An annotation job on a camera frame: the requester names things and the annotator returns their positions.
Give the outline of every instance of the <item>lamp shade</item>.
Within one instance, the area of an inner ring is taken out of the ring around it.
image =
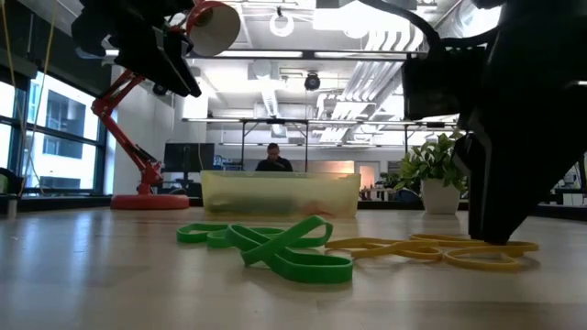
[[[240,16],[230,5],[202,1],[189,14],[186,30],[196,54],[215,56],[227,50],[237,39]]]

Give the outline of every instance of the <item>white flower pot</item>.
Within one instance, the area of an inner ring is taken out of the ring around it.
[[[442,180],[422,180],[422,201],[430,215],[454,215],[459,209],[460,192],[452,184],[442,186]]]

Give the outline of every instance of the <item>table surface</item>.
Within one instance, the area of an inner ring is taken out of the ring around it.
[[[587,225],[530,218],[516,239],[542,249],[528,270],[495,273],[400,257],[356,262],[354,280],[308,285],[244,268],[235,249],[178,245],[206,217],[73,210],[0,220],[0,328],[8,329],[584,329]],[[287,227],[293,220],[240,219]],[[334,237],[463,235],[466,215],[360,211]]]

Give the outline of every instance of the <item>potted plant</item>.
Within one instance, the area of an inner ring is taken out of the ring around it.
[[[465,175],[452,162],[455,141],[462,136],[442,134],[437,142],[428,141],[402,160],[402,180],[395,189],[421,182],[422,201],[432,215],[454,215],[459,208],[460,192],[465,189]]]

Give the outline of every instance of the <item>lamp base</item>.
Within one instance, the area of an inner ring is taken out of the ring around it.
[[[186,195],[117,195],[110,202],[114,210],[183,210],[189,207],[190,199]]]

